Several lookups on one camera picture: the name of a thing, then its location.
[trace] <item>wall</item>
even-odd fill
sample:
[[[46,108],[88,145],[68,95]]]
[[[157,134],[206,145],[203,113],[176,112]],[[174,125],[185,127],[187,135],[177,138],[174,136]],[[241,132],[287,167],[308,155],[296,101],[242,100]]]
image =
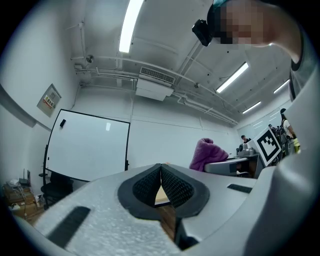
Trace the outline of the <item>wall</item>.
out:
[[[30,170],[35,195],[43,184],[38,174],[49,128],[61,108],[73,106],[79,84],[66,40],[65,3],[43,1],[31,11],[0,59],[0,183]],[[48,117],[37,104],[52,83],[62,98]]]
[[[241,135],[245,135],[247,138],[253,139],[269,124],[277,127],[281,124],[281,114],[279,111],[282,108],[287,109],[291,105],[289,92],[287,89],[283,89],[281,93],[275,95],[276,97],[267,105],[254,111],[241,120],[234,129],[237,131],[237,138],[239,143],[242,143]]]
[[[131,94],[84,87],[72,110],[129,122]],[[235,156],[235,134],[235,130],[225,123],[177,104],[175,98],[162,102],[135,96],[128,143],[129,168],[165,162],[189,167],[197,141],[205,137],[212,138],[214,143]]]
[[[31,11],[7,44],[0,66],[0,83],[5,91],[48,128],[53,126],[59,109],[72,107],[79,83],[65,40],[65,7],[46,1]],[[52,83],[62,98],[48,117],[37,104]]]

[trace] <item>fluorescent light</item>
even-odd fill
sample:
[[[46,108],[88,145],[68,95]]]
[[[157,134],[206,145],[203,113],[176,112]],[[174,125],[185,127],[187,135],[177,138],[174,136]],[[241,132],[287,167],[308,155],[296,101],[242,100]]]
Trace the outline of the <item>fluorescent light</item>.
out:
[[[255,125],[253,125],[253,126],[256,126],[256,125],[258,125],[258,124],[260,124],[260,123],[262,123],[263,121],[261,121],[261,122],[258,122],[258,123],[256,123]]]
[[[278,89],[276,89],[273,93],[275,94],[277,91],[279,91],[282,87],[284,87],[288,82],[290,82],[290,79],[288,79],[283,85],[281,85]]]
[[[105,126],[105,130],[110,131],[110,126],[111,126],[111,123],[107,122]]]
[[[280,111],[274,113],[273,115],[270,115],[270,117],[272,118],[275,114],[278,114]]]
[[[248,63],[244,63],[227,81],[225,81],[216,91],[221,93],[226,89],[234,80],[236,80],[245,70],[249,68]]]
[[[129,2],[122,25],[119,46],[120,52],[129,53],[132,35],[143,2],[144,0],[130,0]]]
[[[243,111],[242,114],[247,113],[248,111],[252,110],[253,108],[255,108],[256,106],[258,106],[261,103],[261,101],[259,101],[257,104],[253,105],[252,107],[248,108],[246,111]]]

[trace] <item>whiteboard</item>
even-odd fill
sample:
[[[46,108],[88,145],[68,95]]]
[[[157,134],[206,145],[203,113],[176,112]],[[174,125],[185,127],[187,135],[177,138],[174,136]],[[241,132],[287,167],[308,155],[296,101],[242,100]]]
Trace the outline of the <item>whiteboard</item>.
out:
[[[129,130],[128,122],[61,109],[49,138],[45,166],[82,181],[123,172]]]

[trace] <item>ceiling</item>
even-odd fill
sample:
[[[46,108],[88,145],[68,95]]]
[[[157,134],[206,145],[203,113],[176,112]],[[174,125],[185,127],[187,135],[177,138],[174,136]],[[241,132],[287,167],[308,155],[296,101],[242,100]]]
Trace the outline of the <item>ceiling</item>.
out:
[[[223,45],[215,41],[208,47],[200,44],[192,33],[198,19],[206,19],[212,0],[145,0],[140,10],[130,52],[119,52],[119,39],[129,0],[71,0],[67,29],[74,64],[87,69],[115,69],[139,74],[145,64],[134,61],[115,60],[105,57],[127,58],[157,65],[181,74],[195,83],[215,91],[244,62],[249,68],[218,96],[203,87],[195,88],[194,82],[168,71],[149,66],[174,76],[176,92],[216,111],[240,121],[242,112],[261,101],[260,108],[270,102],[274,90],[289,78],[290,57],[275,45],[251,47],[250,45]],[[93,63],[85,63],[86,55],[93,55]],[[97,75],[79,75],[83,83],[101,86],[131,88],[130,81]]]

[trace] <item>air conditioning unit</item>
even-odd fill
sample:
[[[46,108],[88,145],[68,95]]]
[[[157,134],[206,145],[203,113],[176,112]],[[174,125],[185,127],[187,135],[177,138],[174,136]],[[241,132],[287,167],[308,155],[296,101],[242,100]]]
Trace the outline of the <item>air conditioning unit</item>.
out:
[[[167,86],[139,78],[135,95],[163,101],[167,96],[171,96],[173,92],[174,90]]]
[[[144,80],[149,80],[160,85],[171,87],[174,84],[175,78],[173,76],[161,73],[147,67],[141,67],[139,77]]]

